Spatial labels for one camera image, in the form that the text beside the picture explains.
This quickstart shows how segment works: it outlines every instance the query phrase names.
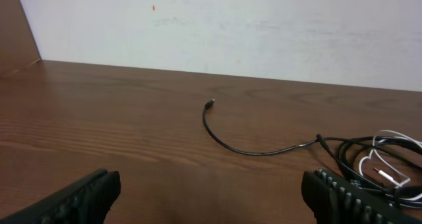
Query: tabletop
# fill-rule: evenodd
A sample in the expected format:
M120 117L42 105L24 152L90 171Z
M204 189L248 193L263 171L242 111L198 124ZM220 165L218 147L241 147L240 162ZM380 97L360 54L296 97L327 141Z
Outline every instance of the tabletop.
M318 144L271 157L221 147L201 121L212 98L211 129L247 151L318 133L422 139L420 92L40 61L0 78L0 217L103 167L122 184L105 223L316 223L302 175L338 172L334 160Z

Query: wooden table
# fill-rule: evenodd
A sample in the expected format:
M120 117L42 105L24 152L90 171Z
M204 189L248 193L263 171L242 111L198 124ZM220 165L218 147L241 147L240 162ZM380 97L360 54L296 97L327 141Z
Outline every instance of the wooden table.
M0 217L105 167L122 183L106 223L316 223L302 174L334 161L319 145L224 149L201 121L212 98L212 130L244 150L383 128L422 139L418 92L42 61L0 79Z

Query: black wire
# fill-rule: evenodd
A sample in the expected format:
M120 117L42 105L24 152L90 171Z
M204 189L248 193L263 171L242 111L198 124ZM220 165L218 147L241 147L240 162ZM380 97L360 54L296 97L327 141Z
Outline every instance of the black wire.
M371 192L375 195L379 195L381 198L384 198L385 200L388 200L390 202L394 202L395 206L402 207L402 208L413 208L413 209L422 209L422 202L418 201L410 201L403 198L400 198L399 196L403 191L406 190L406 188L401 188L400 190L396 188L388 188L385 187L381 182L372 181L359 173L357 173L353 167L353 164L355 163L355 160L359 156L360 153L364 152L368 149L377 149L380 150L388 155L391 155L392 157L395 157L396 159L399 159L400 161L403 161L404 163L407 163L410 167L413 167L415 169L418 169L422 171L422 167L412 163L411 161L407 160L404 157L401 157L400 155L397 155L389 150L386 150L383 148L385 145L396 145L400 146L406 149L409 149L413 152L416 152L418 154L422 155L422 150L419 146L416 146L413 142L403 140L400 138L395 137L389 137L389 136L377 136L375 140L377 141L376 146L372 146L372 144L366 144L364 142L371 142L373 140L372 136L362 137L362 138L352 138L352 139L345 139L345 138L334 138L334 137L327 137L323 138L321 135L317 135L316 140L311 140L309 142L306 142L304 144L298 144L294 145L288 148L284 148L282 150L277 150L273 152L246 152L242 150L238 150L234 147L231 147L227 145L225 142L221 141L210 129L206 122L206 111L212 107L214 104L214 100L209 101L205 104L204 110L202 111L202 122L204 123L206 131L209 133L209 135L221 146L225 147L226 149L229 149L235 153L242 154L242 155L253 155L253 156L267 156L267 155L278 155L282 154L297 148L303 148L310 146L315 143L320 143L320 145L327 151L327 153L336 161L338 164L338 167L340 171L342 172L343 176L346 180L356 179L361 181L363 189L367 190L367 192ZM336 150L336 154L334 155L330 148L328 147L326 141L337 141L342 142ZM354 153L351 157L351 160L347 160L347 151L353 146L353 145L359 145L362 146L361 149L359 149L356 153Z

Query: cable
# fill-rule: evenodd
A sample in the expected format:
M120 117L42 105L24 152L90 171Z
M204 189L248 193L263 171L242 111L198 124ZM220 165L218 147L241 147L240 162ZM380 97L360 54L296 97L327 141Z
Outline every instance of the cable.
M422 199L422 194L420 194L420 190L422 190L422 186L414 186L414 187L409 187L409 188L402 187L400 189L401 197L402 196L412 197L412 196L415 196L416 194L420 194L420 195L417 195L412 198L400 198L400 197L397 197L398 193L396 192L397 191L396 188L385 187L381 182L372 181L371 179L368 179L364 177L363 175L361 175L360 173L356 172L353 168L353 164L355 163L357 156L361 152L371 149L373 151L380 150L388 155L391 155L392 157L396 159L399 159L400 161L403 161L404 163L408 164L410 167L413 167L414 169L422 171L422 167L412 163L411 161L407 160L404 157L401 157L400 155L395 154L394 152L391 152L383 148L383 146L395 145L395 146L400 146L400 147L409 149L413 152L416 152L422 155L422 149L421 149L422 142L413 140L411 138L407 138L407 136L404 134L400 134L400 136L402 137L376 135L376 136L368 136L368 137L352 138L352 139L334 138L334 137L323 138L321 135L318 134L316 140L311 140L309 142L294 145L288 148L284 148L282 150L277 150L273 152L246 152L246 151L238 150L237 148L227 145L225 142L221 141L211 131L210 127L208 126L206 122L206 112L209 108L213 106L214 102L215 102L215 99L212 99L205 104L204 110L202 111L202 122L204 124L206 131L209 133L209 135L224 148L229 149L230 151L233 151L237 154L242 154L242 155L267 156L267 155L278 155L278 154L282 154L282 153L285 153L297 148L303 148L315 143L319 143L326 150L326 152L336 161L336 163L338 164L340 168L340 171L342 172L346 180L350 181L352 179L355 179L355 180L361 181L361 184L364 190L366 190L367 192L371 192L374 195L377 195L380 198L383 198L390 203L394 203L394 205L396 206L400 206L402 208L422 209L422 202L418 202L418 200ZM341 142L341 144L336 149L336 154L333 154L330 151L330 148L328 147L326 141ZM362 146L362 148L352 155L351 161L348 161L347 151L353 145ZM415 193L414 188L417 188L419 192L414 194Z

